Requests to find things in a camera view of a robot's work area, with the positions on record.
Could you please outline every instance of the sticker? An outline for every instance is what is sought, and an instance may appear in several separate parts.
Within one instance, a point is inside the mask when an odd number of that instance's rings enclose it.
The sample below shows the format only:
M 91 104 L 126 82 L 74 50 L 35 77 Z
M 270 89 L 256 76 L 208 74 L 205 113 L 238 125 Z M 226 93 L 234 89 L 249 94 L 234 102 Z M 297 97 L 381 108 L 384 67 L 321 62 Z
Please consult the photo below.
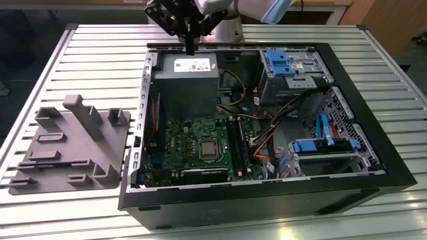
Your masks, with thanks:
M 300 63 L 293 63 L 293 64 L 292 64 L 292 67 L 293 67 L 294 69 L 302 69 L 302 64 L 300 64 Z
M 257 96 L 253 97 L 253 104 L 254 104 L 256 106 L 260 105 L 260 98 L 258 98 Z
M 208 72 L 210 63 L 208 58 L 180 58 L 173 61 L 173 72 Z
M 284 148 L 280 147 L 280 146 L 277 146 L 277 148 L 276 148 L 276 150 L 274 150 L 274 153 L 276 153 L 276 154 L 281 154 L 282 150 L 284 150 Z
M 274 166 L 269 162 L 266 163 L 266 168 L 269 172 L 274 173 Z

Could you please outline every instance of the motherboard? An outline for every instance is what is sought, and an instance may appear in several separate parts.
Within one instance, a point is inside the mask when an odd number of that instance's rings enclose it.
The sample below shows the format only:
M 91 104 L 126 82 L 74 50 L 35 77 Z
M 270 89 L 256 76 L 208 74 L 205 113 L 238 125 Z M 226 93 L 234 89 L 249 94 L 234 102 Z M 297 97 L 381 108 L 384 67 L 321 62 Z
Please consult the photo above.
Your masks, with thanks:
M 233 125 L 238 126 L 242 139 L 236 139 Z M 153 171 L 145 173 L 145 183 L 152 187 L 173 185 L 176 181 L 188 185 L 198 183 L 201 176 L 200 181 L 206 183 L 206 176 L 214 178 L 213 182 L 261 179 L 261 165 L 253 164 L 248 154 L 240 157 L 248 150 L 236 149 L 236 142 L 245 148 L 253 135 L 249 119 L 168 120 L 164 153 L 149 156 Z

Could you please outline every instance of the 3d printed holder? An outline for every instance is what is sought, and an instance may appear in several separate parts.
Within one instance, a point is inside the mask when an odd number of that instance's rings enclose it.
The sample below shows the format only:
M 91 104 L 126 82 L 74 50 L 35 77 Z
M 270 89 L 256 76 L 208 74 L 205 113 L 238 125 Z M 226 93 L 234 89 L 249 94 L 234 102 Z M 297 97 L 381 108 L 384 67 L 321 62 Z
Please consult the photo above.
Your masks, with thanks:
M 116 188 L 128 136 L 130 113 L 120 108 L 98 112 L 82 105 L 79 95 L 66 95 L 62 106 L 41 107 L 15 177 L 11 195 Z

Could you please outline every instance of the slotted metal table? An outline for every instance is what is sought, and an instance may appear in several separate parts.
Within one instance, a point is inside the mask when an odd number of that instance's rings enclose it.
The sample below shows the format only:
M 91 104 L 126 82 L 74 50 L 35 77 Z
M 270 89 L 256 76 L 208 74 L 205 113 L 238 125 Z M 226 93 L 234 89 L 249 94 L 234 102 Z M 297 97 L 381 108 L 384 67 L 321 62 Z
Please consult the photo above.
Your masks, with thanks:
M 65 110 L 61 105 L 65 94 L 81 94 L 83 104 L 99 111 L 122 108 L 136 116 L 146 43 L 176 41 L 154 25 L 69 25 L 66 29 L 0 149 L 0 238 L 412 240 L 427 237 L 427 99 L 369 31 L 354 26 L 244 25 L 242 32 L 246 42 L 330 44 L 417 185 L 340 214 L 152 232 L 126 212 L 117 210 L 118 188 L 9 195 L 7 183 L 37 129 L 38 107 Z M 133 123 L 128 146 L 133 143 Z

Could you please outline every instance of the ram slot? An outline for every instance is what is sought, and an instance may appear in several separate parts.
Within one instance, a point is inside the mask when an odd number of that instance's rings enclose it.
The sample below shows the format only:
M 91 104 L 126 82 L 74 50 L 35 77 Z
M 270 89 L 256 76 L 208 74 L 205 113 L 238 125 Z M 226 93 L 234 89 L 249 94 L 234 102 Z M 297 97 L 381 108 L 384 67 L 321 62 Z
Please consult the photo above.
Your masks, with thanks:
M 248 153 L 248 143 L 245 139 L 245 127 L 242 125 L 241 120 L 236 121 L 237 129 L 238 129 L 238 144 L 240 144 L 240 155 L 244 162 L 244 172 L 250 172 L 250 160 L 249 160 L 249 153 Z
M 245 169 L 244 159 L 241 158 L 238 131 L 234 125 L 234 119 L 226 121 L 228 145 L 232 159 L 232 169 L 236 176 L 241 176 Z

